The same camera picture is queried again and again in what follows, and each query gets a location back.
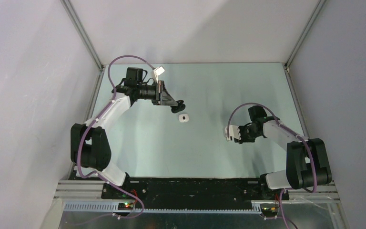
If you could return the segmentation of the black cylindrical cap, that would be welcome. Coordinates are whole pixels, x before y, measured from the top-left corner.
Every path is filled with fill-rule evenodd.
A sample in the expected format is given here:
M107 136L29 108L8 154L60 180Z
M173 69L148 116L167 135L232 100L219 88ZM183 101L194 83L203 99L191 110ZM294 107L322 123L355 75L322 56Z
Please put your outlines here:
M171 106L171 112L173 114L182 112L185 109L186 105L184 104L184 100L178 100L177 106Z

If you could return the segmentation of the white earbud charging case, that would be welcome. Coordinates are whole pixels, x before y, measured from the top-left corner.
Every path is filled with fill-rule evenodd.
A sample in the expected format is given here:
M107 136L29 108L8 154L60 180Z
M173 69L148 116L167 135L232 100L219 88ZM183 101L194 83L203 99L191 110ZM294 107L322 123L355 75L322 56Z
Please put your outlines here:
M180 114L178 116L179 122L186 123L189 121L189 115L188 114Z

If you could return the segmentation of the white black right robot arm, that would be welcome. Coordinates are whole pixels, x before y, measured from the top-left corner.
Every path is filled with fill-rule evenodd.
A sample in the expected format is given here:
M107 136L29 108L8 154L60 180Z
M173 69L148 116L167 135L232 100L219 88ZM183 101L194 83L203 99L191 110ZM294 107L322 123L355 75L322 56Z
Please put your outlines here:
M320 138L308 138L287 127L278 117L268 115L265 108L254 105L248 109L250 122L226 127L226 139L238 144L254 143L257 138L275 142L286 153L285 169L261 175L258 193L271 199L278 189L316 191L319 185L332 182L332 172L325 143Z

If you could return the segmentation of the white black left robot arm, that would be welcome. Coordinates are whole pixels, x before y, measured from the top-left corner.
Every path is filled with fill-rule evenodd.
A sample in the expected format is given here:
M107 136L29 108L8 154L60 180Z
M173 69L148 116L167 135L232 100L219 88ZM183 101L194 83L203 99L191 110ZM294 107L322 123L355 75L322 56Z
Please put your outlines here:
M116 85L111 97L102 110L83 124L71 127L71 161L83 168L90 168L93 173L113 183L113 192L119 198L127 198L132 186L125 182L127 173L122 171L112 156L106 129L138 100L150 100L155 106L168 106L176 114L185 109L183 100L175 100L167 91L164 81L159 80L165 69L160 66L152 70L153 83L144 81L147 71L129 67L126 76Z

